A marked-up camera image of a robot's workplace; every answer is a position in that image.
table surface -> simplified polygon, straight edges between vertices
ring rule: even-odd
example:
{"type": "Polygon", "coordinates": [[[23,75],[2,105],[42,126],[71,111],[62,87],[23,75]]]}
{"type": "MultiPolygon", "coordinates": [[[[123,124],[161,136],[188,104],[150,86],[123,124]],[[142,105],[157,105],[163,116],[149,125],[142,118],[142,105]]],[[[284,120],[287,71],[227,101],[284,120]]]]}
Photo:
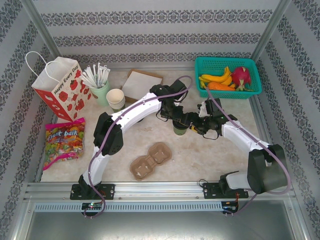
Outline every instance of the table surface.
{"type": "MultiPolygon", "coordinates": [[[[171,85],[178,77],[189,75],[194,78],[194,71],[152,71],[163,76],[163,84],[171,85]]],[[[127,71],[111,71],[109,82],[112,88],[120,88],[126,82],[127,71]]],[[[189,79],[182,81],[188,86],[189,79]]],[[[181,104],[184,112],[197,112],[197,104],[205,98],[192,83],[188,96],[181,104]]],[[[248,99],[221,99],[223,109],[234,115],[252,134],[259,137],[255,119],[248,99]]],[[[80,175],[88,168],[94,149],[94,130],[99,115],[103,112],[112,114],[112,109],[99,106],[95,99],[81,110],[79,117],[85,118],[84,155],[77,160],[53,164],[43,171],[41,182],[77,182],[80,175]]],[[[207,137],[214,138],[215,131],[207,137]]],[[[153,113],[143,121],[132,126],[123,136],[124,145],[112,156],[104,170],[103,182],[135,182],[130,172],[130,164],[139,156],[146,155],[156,142],[164,142],[172,151],[172,159],[162,166],[157,166],[153,174],[144,179],[147,182],[159,181],[198,181],[219,180],[220,175],[233,171],[246,171],[248,156],[240,151],[231,141],[219,137],[217,140],[205,139],[192,130],[178,136],[173,131],[172,121],[163,122],[153,113]]]]}

patterned wallpaper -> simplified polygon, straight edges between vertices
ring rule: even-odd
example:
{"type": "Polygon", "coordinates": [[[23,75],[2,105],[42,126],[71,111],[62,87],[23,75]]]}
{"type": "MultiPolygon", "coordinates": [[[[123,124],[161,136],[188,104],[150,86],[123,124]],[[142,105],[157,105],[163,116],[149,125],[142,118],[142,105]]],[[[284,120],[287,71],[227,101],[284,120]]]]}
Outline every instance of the patterned wallpaper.
{"type": "MultiPolygon", "coordinates": [[[[18,0],[0,3],[0,240],[8,237],[22,200],[33,182],[44,149],[44,125],[52,112],[31,88],[35,75],[25,63],[29,51],[47,61],[51,54],[18,0]]],[[[40,73],[45,64],[29,55],[29,64],[40,73]]]]}
{"type": "Polygon", "coordinates": [[[193,67],[249,57],[279,0],[35,0],[60,52],[81,66],[193,67]]]}
{"type": "Polygon", "coordinates": [[[294,0],[257,62],[259,101],[272,139],[286,150],[311,239],[320,239],[320,8],[294,0]]]}

orange carrot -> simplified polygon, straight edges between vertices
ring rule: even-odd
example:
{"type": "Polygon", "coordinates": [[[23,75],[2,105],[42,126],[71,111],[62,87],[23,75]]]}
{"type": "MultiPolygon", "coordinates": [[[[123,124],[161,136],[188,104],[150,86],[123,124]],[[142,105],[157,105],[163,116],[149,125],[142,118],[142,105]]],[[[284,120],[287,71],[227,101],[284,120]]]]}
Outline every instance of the orange carrot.
{"type": "Polygon", "coordinates": [[[235,91],[235,89],[233,87],[229,87],[227,85],[223,85],[221,83],[218,82],[209,82],[208,86],[209,90],[218,90],[218,91],[235,91]]]}

banana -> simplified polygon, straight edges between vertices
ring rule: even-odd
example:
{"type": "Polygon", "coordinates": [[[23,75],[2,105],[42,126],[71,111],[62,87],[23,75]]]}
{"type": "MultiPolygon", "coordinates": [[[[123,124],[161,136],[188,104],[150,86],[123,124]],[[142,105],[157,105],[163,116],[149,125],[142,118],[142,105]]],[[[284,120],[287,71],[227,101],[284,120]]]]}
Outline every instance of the banana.
{"type": "Polygon", "coordinates": [[[210,83],[209,80],[205,80],[204,78],[202,78],[201,76],[199,77],[200,82],[204,82],[204,83],[210,83]]]}
{"type": "Polygon", "coordinates": [[[203,81],[200,81],[200,86],[201,86],[201,88],[203,88],[203,89],[206,88],[206,85],[205,85],[205,83],[204,83],[203,81]]]}
{"type": "Polygon", "coordinates": [[[231,72],[229,70],[229,67],[225,67],[224,74],[222,76],[212,76],[209,74],[203,74],[201,77],[204,80],[209,81],[209,82],[223,83],[224,81],[226,81],[229,78],[230,75],[231,75],[231,72]]]}
{"type": "Polygon", "coordinates": [[[229,76],[224,82],[221,82],[221,84],[229,86],[231,82],[232,82],[232,77],[229,76]]]}

candy package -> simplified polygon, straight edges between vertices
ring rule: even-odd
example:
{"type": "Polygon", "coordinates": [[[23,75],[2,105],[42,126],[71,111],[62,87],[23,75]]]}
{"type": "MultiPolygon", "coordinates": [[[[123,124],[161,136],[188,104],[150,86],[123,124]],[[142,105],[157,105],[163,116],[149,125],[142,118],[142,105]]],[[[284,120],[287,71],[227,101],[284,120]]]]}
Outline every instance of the candy package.
{"type": "Polygon", "coordinates": [[[73,122],[45,125],[45,157],[43,170],[56,162],[77,159],[84,152],[84,118],[73,122]]]}

